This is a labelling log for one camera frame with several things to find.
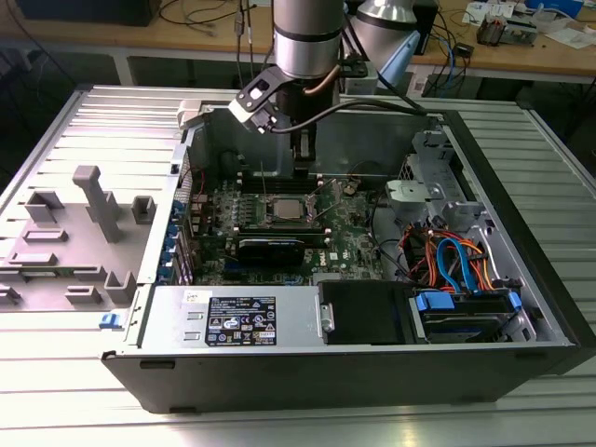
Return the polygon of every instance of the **metal bracket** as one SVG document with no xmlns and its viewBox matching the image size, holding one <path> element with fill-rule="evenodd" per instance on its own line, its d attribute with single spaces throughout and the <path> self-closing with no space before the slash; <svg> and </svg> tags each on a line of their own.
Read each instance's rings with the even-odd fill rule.
<svg viewBox="0 0 596 447">
<path fill-rule="evenodd" d="M 269 98 L 282 86 L 294 81 L 277 66 L 267 68 L 238 92 L 228 109 L 236 119 L 245 124 L 250 121 L 261 133 L 275 124 L 276 111 Z"/>
<path fill-rule="evenodd" d="M 320 327 L 325 333 L 335 331 L 333 320 L 333 305 L 331 303 L 320 305 Z"/>
</svg>

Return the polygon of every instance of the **sticker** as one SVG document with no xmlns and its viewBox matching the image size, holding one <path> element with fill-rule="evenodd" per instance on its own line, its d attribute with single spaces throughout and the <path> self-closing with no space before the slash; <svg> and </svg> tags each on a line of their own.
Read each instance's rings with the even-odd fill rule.
<svg viewBox="0 0 596 447">
<path fill-rule="evenodd" d="M 183 303 L 206 305 L 212 295 L 212 291 L 184 291 Z"/>
<path fill-rule="evenodd" d="M 206 343 L 209 346 L 275 345 L 276 317 L 274 296 L 211 297 Z"/>
</svg>

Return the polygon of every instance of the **blue latch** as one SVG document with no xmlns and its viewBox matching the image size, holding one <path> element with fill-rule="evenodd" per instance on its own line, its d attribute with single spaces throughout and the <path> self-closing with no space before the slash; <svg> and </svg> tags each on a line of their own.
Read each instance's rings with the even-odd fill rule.
<svg viewBox="0 0 596 447">
<path fill-rule="evenodd" d="M 174 225 L 173 223 L 168 225 L 168 228 L 166 229 L 166 235 L 168 236 L 176 236 L 178 234 L 178 227 L 176 225 Z"/>
<path fill-rule="evenodd" d="M 105 314 L 100 321 L 100 329 L 121 329 L 120 316 L 118 314 Z"/>
<path fill-rule="evenodd" d="M 509 300 L 511 301 L 511 305 L 513 305 L 515 310 L 522 310 L 522 300 L 516 291 L 509 292 Z"/>
<path fill-rule="evenodd" d="M 171 275 L 171 267 L 160 266 L 157 268 L 157 274 L 162 277 L 169 277 Z"/>
<path fill-rule="evenodd" d="M 454 299 L 446 291 L 423 291 L 416 296 L 418 311 L 455 309 Z"/>
<path fill-rule="evenodd" d="M 184 210 L 184 204 L 180 200 L 174 200 L 171 203 L 172 210 L 182 211 Z"/>
<path fill-rule="evenodd" d="M 169 261 L 171 261 L 171 253 L 169 251 L 162 251 L 161 254 L 159 255 L 159 260 L 162 263 L 168 263 Z"/>
<path fill-rule="evenodd" d="M 166 237 L 164 239 L 164 246 L 167 249 L 173 249 L 176 246 L 176 241 L 174 239 L 172 239 L 171 237 Z"/>
</svg>

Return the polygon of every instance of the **circuit board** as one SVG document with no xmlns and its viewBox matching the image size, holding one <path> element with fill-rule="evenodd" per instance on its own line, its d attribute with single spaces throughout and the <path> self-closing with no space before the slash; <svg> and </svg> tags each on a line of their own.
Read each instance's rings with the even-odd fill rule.
<svg viewBox="0 0 596 447">
<path fill-rule="evenodd" d="M 222 183 L 198 200 L 200 217 L 193 218 L 200 258 L 196 285 L 290 286 L 315 285 L 323 279 L 381 279 L 379 253 L 367 230 L 372 205 L 366 192 L 346 186 L 347 180 L 334 179 L 316 195 L 265 195 L 243 194 Z M 304 210 L 304 220 L 299 210 Z M 237 268 L 233 248 L 241 224 L 259 237 L 264 234 L 259 233 L 262 226 L 291 229 L 293 237 L 307 243 L 304 260 L 300 265 Z"/>
</svg>

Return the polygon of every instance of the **computer case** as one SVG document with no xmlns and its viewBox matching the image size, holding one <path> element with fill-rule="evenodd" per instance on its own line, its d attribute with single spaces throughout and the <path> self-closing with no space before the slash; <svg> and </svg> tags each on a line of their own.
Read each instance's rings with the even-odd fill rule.
<svg viewBox="0 0 596 447">
<path fill-rule="evenodd" d="M 147 26 L 160 0 L 16 0 L 25 19 Z"/>
</svg>

